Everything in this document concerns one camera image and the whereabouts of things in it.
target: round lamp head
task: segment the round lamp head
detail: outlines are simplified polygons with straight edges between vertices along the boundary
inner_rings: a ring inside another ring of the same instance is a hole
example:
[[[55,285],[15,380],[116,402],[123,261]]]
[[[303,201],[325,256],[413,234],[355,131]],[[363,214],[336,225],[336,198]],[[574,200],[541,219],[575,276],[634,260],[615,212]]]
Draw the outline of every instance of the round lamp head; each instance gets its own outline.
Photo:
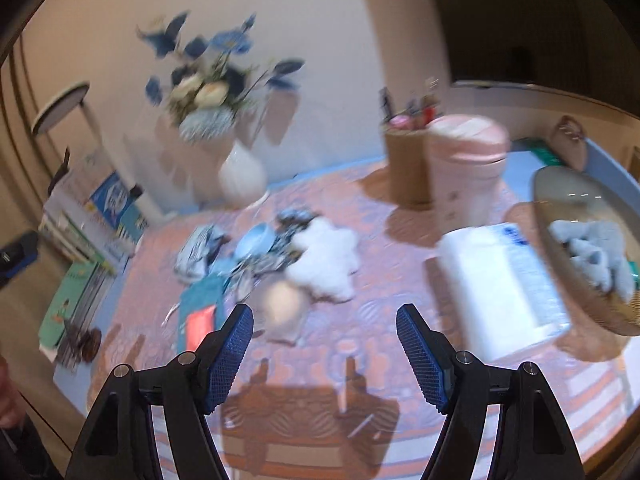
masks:
[[[89,91],[89,83],[82,81],[70,86],[55,96],[38,114],[33,121],[31,133],[34,137],[48,132],[69,113],[74,110]]]

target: light blue bowl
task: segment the light blue bowl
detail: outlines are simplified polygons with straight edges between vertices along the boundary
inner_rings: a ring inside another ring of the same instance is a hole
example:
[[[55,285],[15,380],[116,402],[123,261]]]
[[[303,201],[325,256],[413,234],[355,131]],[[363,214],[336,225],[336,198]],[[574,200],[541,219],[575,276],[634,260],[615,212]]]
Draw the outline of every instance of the light blue bowl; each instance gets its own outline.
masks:
[[[244,260],[249,256],[264,256],[276,241],[276,231],[268,224],[258,224],[251,228],[238,242],[234,257]]]

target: teal fabric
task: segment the teal fabric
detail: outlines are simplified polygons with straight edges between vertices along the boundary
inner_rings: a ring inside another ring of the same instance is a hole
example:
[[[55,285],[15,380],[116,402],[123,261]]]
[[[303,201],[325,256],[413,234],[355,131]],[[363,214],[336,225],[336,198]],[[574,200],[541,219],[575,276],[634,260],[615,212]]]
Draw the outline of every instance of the teal fabric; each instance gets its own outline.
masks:
[[[224,276],[212,274],[191,285],[180,296],[178,342],[176,345],[178,354],[184,352],[187,348],[185,324],[190,314],[215,305],[216,319],[214,329],[219,330],[222,327],[225,322],[224,291],[226,280]]]

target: pink patterned tablecloth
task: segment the pink patterned tablecloth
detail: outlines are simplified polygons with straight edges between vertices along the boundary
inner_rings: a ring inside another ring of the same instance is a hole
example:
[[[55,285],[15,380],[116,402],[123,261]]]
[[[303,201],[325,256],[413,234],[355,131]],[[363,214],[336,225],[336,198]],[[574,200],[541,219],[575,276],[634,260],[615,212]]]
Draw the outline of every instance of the pink patterned tablecloth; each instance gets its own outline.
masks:
[[[501,222],[516,202],[503,184],[492,221]],[[145,234],[94,366],[88,404],[115,365],[142,369],[174,357],[177,316],[161,323],[184,290],[174,277],[175,255],[197,225],[216,222],[237,241],[290,206],[308,206],[360,234],[356,298],[316,304],[295,347],[252,340],[228,401],[208,420],[223,461],[235,470],[232,478],[420,478],[444,418],[417,386],[396,336],[396,310],[414,303],[454,346],[461,335],[436,264],[434,215],[397,208],[382,164],[295,182],[255,210],[203,212]],[[231,308],[227,303],[227,313]],[[586,460],[633,408],[622,359],[583,362],[556,346],[526,357],[545,373]],[[516,367],[523,358],[503,364]],[[491,407],[475,478],[488,472],[497,417]],[[161,410],[154,424],[168,480],[175,468]]]

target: flower arrangement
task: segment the flower arrangement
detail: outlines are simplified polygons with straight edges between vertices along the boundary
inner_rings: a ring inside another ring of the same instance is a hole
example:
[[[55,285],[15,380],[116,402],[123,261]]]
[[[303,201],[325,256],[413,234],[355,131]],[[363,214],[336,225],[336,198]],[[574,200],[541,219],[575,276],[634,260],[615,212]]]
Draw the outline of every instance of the flower arrangement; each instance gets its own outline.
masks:
[[[302,59],[284,59],[273,64],[252,83],[257,67],[242,69],[231,63],[233,55],[246,54],[253,46],[248,33],[255,24],[255,14],[241,27],[219,32],[209,41],[197,36],[181,48],[180,30],[188,14],[179,14],[166,27],[160,23],[152,32],[137,29],[138,37],[155,50],[158,59],[171,54],[179,63],[171,74],[171,87],[163,87],[160,79],[152,76],[145,92],[154,106],[167,101],[169,114],[183,140],[195,142],[224,135],[243,110],[255,105],[252,92],[261,86],[284,91],[298,88],[287,75],[303,67]],[[204,56],[207,50],[216,52],[213,62]]]

